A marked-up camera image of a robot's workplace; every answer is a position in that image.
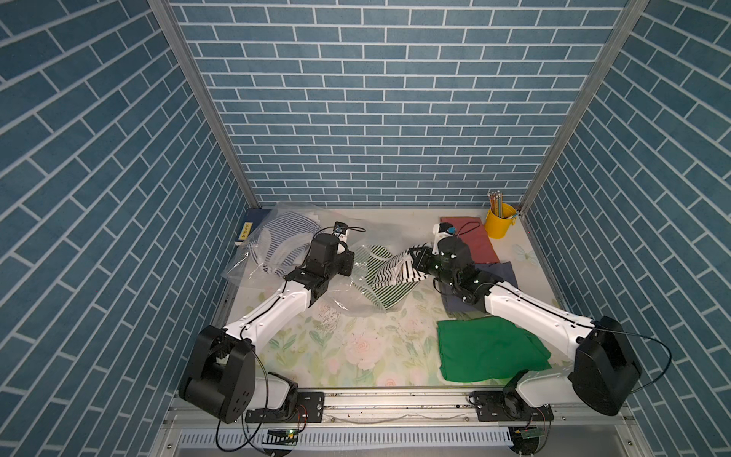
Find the grey blue garment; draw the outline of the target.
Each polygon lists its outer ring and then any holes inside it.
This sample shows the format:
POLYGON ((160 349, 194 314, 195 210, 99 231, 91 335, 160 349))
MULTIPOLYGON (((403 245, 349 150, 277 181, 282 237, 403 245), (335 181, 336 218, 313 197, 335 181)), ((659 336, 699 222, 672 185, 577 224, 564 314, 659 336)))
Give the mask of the grey blue garment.
POLYGON ((497 264, 474 264, 472 270, 475 275, 470 276, 469 286, 471 289, 459 291, 462 282, 456 286, 439 283, 438 289, 442 295, 445 312, 457 319, 473 319, 487 315, 485 311, 484 298, 487 295, 492 283, 508 282, 513 287, 518 287, 515 272, 510 262, 497 264))

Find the red garment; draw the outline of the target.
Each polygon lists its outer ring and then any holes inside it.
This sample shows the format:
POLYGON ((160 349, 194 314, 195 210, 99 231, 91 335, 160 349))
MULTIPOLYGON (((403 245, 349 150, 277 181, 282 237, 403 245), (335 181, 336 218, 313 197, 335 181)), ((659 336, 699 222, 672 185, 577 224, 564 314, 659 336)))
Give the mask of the red garment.
POLYGON ((479 217, 441 217, 441 223, 451 224, 462 241, 469 248, 472 260, 476 264, 496 264, 500 259, 485 231, 483 221, 479 217))

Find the clear vacuum bag with valve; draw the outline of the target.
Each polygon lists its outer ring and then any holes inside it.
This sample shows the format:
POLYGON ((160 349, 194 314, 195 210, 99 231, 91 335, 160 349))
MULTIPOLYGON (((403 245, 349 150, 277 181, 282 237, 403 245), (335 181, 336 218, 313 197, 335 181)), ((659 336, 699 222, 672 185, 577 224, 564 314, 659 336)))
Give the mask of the clear vacuum bag with valve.
POLYGON ((403 226, 356 222, 363 232, 348 232, 348 248, 354 252, 350 276, 337 276, 322 297, 326 306, 350 316, 366 317, 391 312, 411 291, 428 279, 414 268, 409 251, 432 248, 403 226))

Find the bright green garment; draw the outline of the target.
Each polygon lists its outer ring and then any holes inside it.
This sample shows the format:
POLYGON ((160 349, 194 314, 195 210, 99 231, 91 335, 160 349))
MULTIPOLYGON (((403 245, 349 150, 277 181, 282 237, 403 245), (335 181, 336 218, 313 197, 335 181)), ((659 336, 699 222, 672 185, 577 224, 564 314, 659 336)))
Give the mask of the bright green garment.
POLYGON ((437 341, 447 382, 510 379, 521 371, 551 368, 551 352, 538 337, 499 317, 440 321, 437 341))

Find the striped black white garment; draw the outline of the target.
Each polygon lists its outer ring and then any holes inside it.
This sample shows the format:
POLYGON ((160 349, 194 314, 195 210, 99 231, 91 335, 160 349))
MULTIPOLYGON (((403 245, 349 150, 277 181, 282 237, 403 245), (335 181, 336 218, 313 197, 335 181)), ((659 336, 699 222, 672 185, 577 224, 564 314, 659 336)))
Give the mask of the striped black white garment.
POLYGON ((426 280, 428 275, 419 272, 414 266, 415 255, 422 253, 424 248, 430 249, 430 246, 417 245, 392 256, 386 263, 377 268, 373 286, 375 288, 399 286, 426 280))

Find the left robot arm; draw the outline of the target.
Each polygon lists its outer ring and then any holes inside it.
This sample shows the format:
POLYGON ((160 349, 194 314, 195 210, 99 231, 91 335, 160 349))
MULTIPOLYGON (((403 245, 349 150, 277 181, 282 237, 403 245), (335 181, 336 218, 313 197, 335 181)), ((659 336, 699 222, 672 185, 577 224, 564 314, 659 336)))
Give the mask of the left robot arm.
POLYGON ((267 372, 259 352, 289 323, 308 310, 336 276, 350 276, 354 252, 346 240, 352 231, 337 222, 330 233, 317 232, 303 264, 252 312, 224 327, 207 326, 197 336, 178 395, 230 424, 241 417, 285 422, 296 412, 298 385, 267 372))

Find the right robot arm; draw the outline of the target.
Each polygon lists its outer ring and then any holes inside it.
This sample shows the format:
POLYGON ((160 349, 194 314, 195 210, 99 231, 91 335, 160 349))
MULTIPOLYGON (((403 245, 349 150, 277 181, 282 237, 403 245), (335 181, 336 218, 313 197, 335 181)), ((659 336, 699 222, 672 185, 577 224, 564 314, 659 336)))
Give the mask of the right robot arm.
POLYGON ((564 369, 519 371, 502 393, 502 406, 510 417, 579 402, 606 416, 620 412, 643 369, 619 322, 565 312, 479 270, 456 236, 411 248, 407 258, 416 272, 447 287, 472 308, 529 331, 571 361, 571 367, 564 369))

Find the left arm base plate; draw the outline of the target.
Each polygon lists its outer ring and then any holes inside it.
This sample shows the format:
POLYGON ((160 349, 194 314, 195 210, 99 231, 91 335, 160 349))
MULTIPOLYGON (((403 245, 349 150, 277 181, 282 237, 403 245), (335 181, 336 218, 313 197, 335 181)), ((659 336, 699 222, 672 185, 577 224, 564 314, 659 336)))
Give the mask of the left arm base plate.
POLYGON ((247 424, 319 424, 323 419, 325 394, 322 391, 299 391, 291 394, 279 409, 248 409, 247 424))

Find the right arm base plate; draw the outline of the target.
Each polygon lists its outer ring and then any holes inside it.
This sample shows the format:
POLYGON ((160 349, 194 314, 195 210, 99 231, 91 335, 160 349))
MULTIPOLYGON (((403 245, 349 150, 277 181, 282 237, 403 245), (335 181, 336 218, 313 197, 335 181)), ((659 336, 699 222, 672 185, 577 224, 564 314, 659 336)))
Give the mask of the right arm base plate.
POLYGON ((466 399, 476 409, 480 422, 542 423, 554 419, 550 406, 531 407, 517 394, 505 394, 502 390, 475 390, 466 399))

